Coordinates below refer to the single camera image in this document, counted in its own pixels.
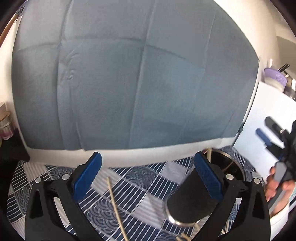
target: jar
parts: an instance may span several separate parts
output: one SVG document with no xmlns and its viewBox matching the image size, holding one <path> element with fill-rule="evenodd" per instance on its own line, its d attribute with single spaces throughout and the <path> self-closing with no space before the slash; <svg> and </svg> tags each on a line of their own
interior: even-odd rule
<svg viewBox="0 0 296 241">
<path fill-rule="evenodd" d="M 0 138 L 3 140 L 8 140 L 13 136 L 14 127 L 11 120 L 11 113 L 7 111 L 6 116 L 0 120 Z"/>
</svg>

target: blue gripper pad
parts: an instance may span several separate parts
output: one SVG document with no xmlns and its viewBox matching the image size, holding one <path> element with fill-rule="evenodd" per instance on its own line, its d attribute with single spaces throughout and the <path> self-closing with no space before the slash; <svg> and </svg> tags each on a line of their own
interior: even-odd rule
<svg viewBox="0 0 296 241">
<path fill-rule="evenodd" d="M 220 202 L 223 199 L 222 184 L 209 166 L 209 161 L 200 153 L 196 153 L 194 156 L 194 166 L 211 198 L 215 198 Z"/>
<path fill-rule="evenodd" d="M 102 156 L 100 153 L 95 152 L 87 161 L 84 171 L 73 184 L 73 199 L 77 202 L 83 199 L 102 167 Z"/>
</svg>

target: person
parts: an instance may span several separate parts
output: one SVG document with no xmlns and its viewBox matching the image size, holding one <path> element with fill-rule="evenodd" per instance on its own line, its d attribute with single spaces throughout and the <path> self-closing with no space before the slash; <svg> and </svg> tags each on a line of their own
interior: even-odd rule
<svg viewBox="0 0 296 241">
<path fill-rule="evenodd" d="M 269 201 L 276 194 L 276 189 L 279 186 L 279 183 L 274 180 L 273 176 L 276 172 L 276 168 L 272 167 L 270 169 L 270 175 L 267 177 L 267 183 L 265 185 L 265 197 Z M 292 195 L 295 188 L 295 181 L 289 180 L 282 184 L 282 189 L 285 191 L 284 196 L 278 202 L 273 212 L 270 214 L 270 227 L 271 235 L 270 240 L 272 240 L 283 226 L 288 221 L 289 214 L 289 198 Z"/>
</svg>

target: black cylindrical container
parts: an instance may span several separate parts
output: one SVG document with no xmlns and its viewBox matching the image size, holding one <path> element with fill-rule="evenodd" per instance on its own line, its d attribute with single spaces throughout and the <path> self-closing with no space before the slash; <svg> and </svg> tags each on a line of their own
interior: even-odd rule
<svg viewBox="0 0 296 241">
<path fill-rule="evenodd" d="M 238 180 L 245 180 L 241 166 L 227 153 L 212 149 L 211 163 L 219 166 L 224 174 L 232 174 Z M 194 226 L 196 222 L 210 215 L 217 205 L 212 199 L 195 168 L 182 184 L 165 201 L 169 220 L 179 226 Z"/>
</svg>

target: jar lid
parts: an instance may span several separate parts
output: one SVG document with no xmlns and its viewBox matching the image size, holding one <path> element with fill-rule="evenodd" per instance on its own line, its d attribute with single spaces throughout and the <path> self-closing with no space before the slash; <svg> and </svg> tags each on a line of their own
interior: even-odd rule
<svg viewBox="0 0 296 241">
<path fill-rule="evenodd" d="M 5 126 L 8 122 L 10 122 L 11 120 L 11 115 L 10 115 L 10 111 L 7 111 L 6 116 L 0 120 L 0 128 Z"/>
</svg>

